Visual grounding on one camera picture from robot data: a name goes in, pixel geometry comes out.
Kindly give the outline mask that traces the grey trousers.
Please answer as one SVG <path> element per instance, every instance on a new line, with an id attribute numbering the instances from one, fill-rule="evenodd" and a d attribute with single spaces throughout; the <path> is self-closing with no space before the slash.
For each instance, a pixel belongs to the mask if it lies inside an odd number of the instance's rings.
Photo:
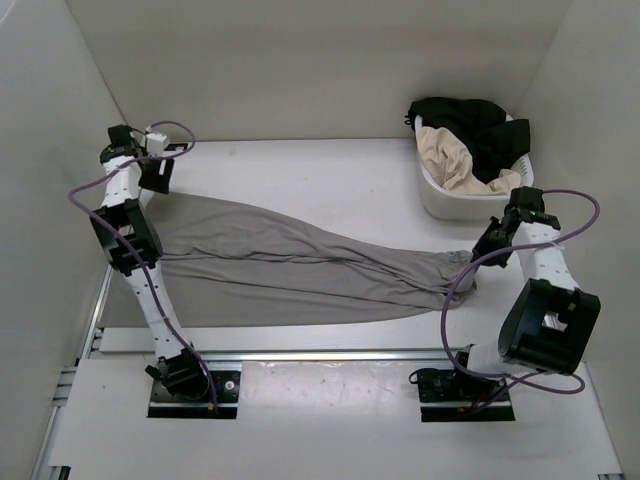
<path id="1" fill-rule="evenodd" d="M 373 245 L 253 205 L 153 198 L 162 271 L 186 327 L 386 321 L 438 311 L 470 263 L 465 250 Z"/>

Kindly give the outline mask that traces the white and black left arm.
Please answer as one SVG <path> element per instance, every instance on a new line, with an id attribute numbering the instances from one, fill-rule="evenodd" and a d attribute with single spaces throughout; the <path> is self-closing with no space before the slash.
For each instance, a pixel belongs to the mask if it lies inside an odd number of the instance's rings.
<path id="1" fill-rule="evenodd" d="M 164 285 L 163 248 L 148 219 L 143 191 L 168 194 L 175 160 L 168 137 L 146 129 L 142 138 L 128 125 L 108 129 L 100 163 L 109 176 L 100 207 L 90 221 L 111 267 L 138 300 L 152 336 L 156 364 L 146 372 L 171 395 L 192 402 L 217 401 L 214 382 L 187 340 Z"/>

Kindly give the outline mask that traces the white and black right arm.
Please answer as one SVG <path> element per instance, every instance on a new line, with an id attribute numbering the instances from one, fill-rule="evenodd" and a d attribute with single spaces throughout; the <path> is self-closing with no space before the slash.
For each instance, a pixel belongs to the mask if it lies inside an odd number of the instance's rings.
<path id="1" fill-rule="evenodd" d="M 533 187 L 512 191 L 502 217 L 491 220 L 445 298 L 451 301 L 479 267 L 504 268 L 517 255 L 524 285 L 497 338 L 449 356 L 455 369 L 449 387 L 460 399 L 476 397 L 485 378 L 523 382 L 535 374 L 570 376 L 582 359 L 601 302 L 572 277 L 562 245 L 586 229 L 562 233 L 558 218 L 545 210 L 545 194 Z"/>

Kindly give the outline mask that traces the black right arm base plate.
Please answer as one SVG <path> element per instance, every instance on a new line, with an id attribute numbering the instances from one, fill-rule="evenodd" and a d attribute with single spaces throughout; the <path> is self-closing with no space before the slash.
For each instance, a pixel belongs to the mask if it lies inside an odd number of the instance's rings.
<path id="1" fill-rule="evenodd" d="M 469 377 L 458 370 L 421 368 L 408 376 L 417 387 L 422 423 L 515 420 L 506 383 Z"/>

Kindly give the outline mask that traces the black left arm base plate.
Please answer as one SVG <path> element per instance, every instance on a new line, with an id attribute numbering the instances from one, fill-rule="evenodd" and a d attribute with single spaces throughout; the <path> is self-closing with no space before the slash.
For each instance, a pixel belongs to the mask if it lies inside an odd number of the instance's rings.
<path id="1" fill-rule="evenodd" d="M 216 391 L 216 404 L 210 408 L 210 391 L 206 381 L 197 381 L 186 394 L 171 393 L 159 380 L 154 380 L 147 417 L 153 419 L 234 420 L 237 418 L 241 390 L 241 370 L 211 370 Z"/>

